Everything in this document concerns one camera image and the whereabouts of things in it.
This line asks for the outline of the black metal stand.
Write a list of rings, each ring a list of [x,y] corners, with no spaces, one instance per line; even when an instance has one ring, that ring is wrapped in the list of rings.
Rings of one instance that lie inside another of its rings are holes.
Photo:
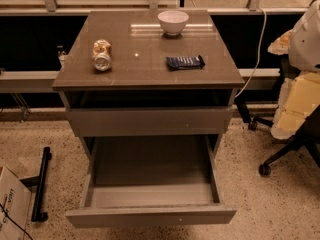
[[[35,199],[32,209],[31,221],[44,222],[48,219],[48,213],[42,210],[42,201],[45,190],[46,173],[52,154],[49,147],[43,149],[40,171],[37,176],[22,179],[21,182],[27,188],[35,187]]]

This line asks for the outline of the open middle drawer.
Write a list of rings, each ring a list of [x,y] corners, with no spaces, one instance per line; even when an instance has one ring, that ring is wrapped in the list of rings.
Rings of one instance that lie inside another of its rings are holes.
[[[215,176],[208,136],[99,137],[66,217],[77,228],[227,224],[236,209]]]

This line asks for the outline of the white robot shell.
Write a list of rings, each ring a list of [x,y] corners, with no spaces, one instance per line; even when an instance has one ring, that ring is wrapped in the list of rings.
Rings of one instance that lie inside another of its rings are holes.
[[[316,0],[295,26],[268,47],[275,55],[288,55],[291,66],[300,71],[320,71],[320,0]]]

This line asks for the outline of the white ceramic bowl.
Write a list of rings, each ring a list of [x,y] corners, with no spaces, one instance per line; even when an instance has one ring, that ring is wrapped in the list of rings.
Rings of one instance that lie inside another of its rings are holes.
[[[162,30],[168,35],[178,35],[189,20],[189,15],[183,11],[169,10],[158,14]]]

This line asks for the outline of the crushed metal can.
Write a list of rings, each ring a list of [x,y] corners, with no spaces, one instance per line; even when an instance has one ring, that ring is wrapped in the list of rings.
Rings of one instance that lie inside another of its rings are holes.
[[[93,66],[99,71],[107,71],[112,67],[112,47],[105,39],[96,40],[92,49]]]

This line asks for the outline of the yellow foam padding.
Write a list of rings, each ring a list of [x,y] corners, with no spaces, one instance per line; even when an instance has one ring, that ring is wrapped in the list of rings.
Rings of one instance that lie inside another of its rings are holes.
[[[280,89],[272,136],[280,140],[290,138],[319,105],[319,74],[307,72],[294,79],[286,78]]]

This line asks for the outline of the closed top drawer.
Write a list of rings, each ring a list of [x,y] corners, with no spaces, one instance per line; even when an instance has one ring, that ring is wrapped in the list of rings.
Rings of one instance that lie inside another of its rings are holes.
[[[230,107],[187,109],[67,109],[78,137],[194,135],[224,133]]]

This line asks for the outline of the grey drawer cabinet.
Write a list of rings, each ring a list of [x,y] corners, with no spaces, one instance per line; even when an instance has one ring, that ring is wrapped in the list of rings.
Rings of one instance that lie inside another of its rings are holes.
[[[93,44],[99,39],[112,47],[112,67],[107,71],[93,66]],[[170,68],[166,58],[179,56],[201,56],[205,66]],[[243,84],[207,12],[191,12],[182,34],[168,37],[157,17],[147,11],[108,11],[89,14],[53,88],[66,110],[230,107],[232,111]],[[224,133],[205,135],[214,145],[214,160]],[[99,137],[78,138],[90,165]]]

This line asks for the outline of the black office chair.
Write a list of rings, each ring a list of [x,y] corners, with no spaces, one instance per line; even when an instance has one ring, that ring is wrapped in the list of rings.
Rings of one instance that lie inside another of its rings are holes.
[[[275,154],[265,160],[258,168],[261,176],[269,176],[271,173],[270,164],[281,158],[289,151],[298,151],[304,146],[318,167],[320,167],[320,151],[317,148],[320,144],[320,106],[306,119],[303,125],[293,135],[288,144]]]

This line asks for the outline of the blue rxbar wrapper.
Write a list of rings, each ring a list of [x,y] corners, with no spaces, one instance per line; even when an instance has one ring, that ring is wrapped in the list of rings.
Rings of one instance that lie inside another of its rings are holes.
[[[202,69],[205,62],[201,56],[167,57],[166,62],[172,69]]]

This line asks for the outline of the cardboard box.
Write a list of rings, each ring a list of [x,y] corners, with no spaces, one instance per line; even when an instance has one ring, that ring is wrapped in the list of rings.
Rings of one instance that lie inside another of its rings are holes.
[[[0,167],[0,240],[22,240],[31,191],[7,167]]]

